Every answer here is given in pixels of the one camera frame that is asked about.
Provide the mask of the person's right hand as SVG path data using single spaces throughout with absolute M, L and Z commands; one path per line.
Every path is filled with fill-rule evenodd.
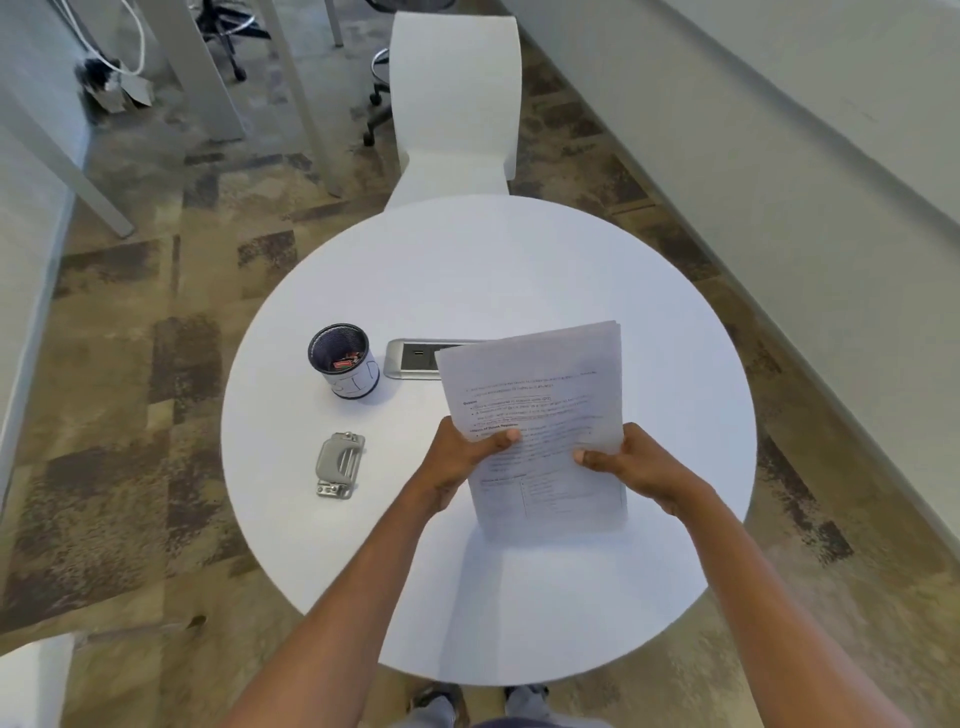
M 614 476 L 630 491 L 655 502 L 665 513 L 679 519 L 683 519 L 694 504 L 714 492 L 709 483 L 635 422 L 625 422 L 622 431 L 618 451 L 607 454 L 622 454 L 625 461 L 623 472 L 604 474 Z

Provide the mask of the white curved chair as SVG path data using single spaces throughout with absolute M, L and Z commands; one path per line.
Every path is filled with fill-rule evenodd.
M 401 11 L 389 85 L 400 177 L 387 210 L 510 193 L 522 112 L 516 18 Z

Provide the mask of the white slanted desk leg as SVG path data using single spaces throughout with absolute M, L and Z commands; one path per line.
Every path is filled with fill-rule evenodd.
M 312 113 L 306 90 L 297 69 L 291 46 L 284 32 L 282 19 L 275 1 L 255 0 L 255 3 L 265 22 L 267 32 L 270 34 L 271 45 L 278 56 L 300 126 L 302 127 L 304 137 L 312 153 L 314 168 L 327 193 L 335 198 L 342 198 L 344 194 L 342 184 L 334 174 L 331 166 L 330 155 L 320 128 Z

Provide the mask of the white seat corner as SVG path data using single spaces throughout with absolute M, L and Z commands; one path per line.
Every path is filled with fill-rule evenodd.
M 0 728 L 61 728 L 75 645 L 66 633 L 0 657 Z

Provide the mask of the person's left forearm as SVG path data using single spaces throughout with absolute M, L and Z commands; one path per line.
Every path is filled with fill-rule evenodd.
M 356 728 L 421 537 L 459 484 L 416 473 L 220 728 Z

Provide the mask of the person's left hand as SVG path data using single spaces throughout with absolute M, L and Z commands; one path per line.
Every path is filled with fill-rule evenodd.
M 445 510 L 459 487 L 485 461 L 471 462 L 470 444 L 476 441 L 467 438 L 450 415 L 443 417 L 421 464 L 404 487 L 405 491 L 413 493 L 431 514 Z

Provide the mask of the grey hole punch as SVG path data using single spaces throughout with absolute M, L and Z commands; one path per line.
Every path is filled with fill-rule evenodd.
M 324 441 L 315 467 L 318 497 L 346 501 L 353 496 L 365 444 L 354 432 L 335 432 Z

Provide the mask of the black office chair base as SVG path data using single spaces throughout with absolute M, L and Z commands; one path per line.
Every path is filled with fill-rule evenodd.
M 239 64 L 234 38 L 270 42 L 272 36 L 261 26 L 258 18 L 249 9 L 239 7 L 242 0 L 198 0 L 195 23 L 206 43 L 216 42 L 222 46 L 236 82 L 247 79 L 246 70 Z

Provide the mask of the silver table power outlet panel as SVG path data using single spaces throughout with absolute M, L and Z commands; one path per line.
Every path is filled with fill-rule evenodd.
M 397 381 L 439 381 L 438 352 L 481 342 L 473 339 L 393 339 L 387 344 L 381 372 Z

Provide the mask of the white round table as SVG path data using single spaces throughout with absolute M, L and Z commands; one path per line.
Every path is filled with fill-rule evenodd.
M 617 321 L 623 417 L 744 519 L 758 460 L 738 352 L 709 303 L 630 233 L 545 200 L 465 196 L 385 210 L 294 266 L 246 330 L 225 385 L 229 500 L 272 584 L 306 613 L 422 462 L 449 413 L 441 383 L 381 378 L 357 402 L 307 358 L 328 325 L 357 325 L 377 361 L 399 338 L 498 339 Z M 347 500 L 316 494 L 335 432 L 366 439 Z M 643 647 L 707 587 L 678 521 L 629 493 L 624 529 L 499 548 L 462 488 L 427 525 L 379 656 L 466 686 L 548 683 Z

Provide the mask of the black rolling stool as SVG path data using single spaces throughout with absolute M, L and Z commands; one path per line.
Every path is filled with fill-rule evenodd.
M 373 81 L 372 91 L 368 101 L 374 112 L 366 121 L 366 130 L 362 141 L 365 147 L 372 148 L 376 144 L 376 131 L 381 126 L 393 121 L 393 109 L 390 103 L 385 103 L 383 96 L 391 93 L 388 78 L 390 49 L 385 47 L 379 50 L 370 61 L 370 75 Z

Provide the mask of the black mesh pen cup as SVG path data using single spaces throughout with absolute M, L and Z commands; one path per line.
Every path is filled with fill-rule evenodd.
M 321 329 L 307 346 L 307 358 L 341 400 L 363 399 L 378 387 L 378 362 L 369 337 L 357 325 L 338 322 Z

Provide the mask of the person's right forearm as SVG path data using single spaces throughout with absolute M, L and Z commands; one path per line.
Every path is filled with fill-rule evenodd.
M 913 728 L 795 600 L 713 488 L 694 478 L 655 501 L 692 540 L 765 728 Z

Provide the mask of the person's right shoe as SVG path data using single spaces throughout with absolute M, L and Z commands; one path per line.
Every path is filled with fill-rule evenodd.
M 509 685 L 503 688 L 505 719 L 521 728 L 543 728 L 553 724 L 545 684 Z

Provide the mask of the stack of printed paper sheets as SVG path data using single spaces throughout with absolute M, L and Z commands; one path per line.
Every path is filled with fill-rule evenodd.
M 626 527 L 626 487 L 573 459 L 578 450 L 614 455 L 623 441 L 618 322 L 448 347 L 436 360 L 465 438 L 521 434 L 467 481 L 486 540 L 533 547 Z

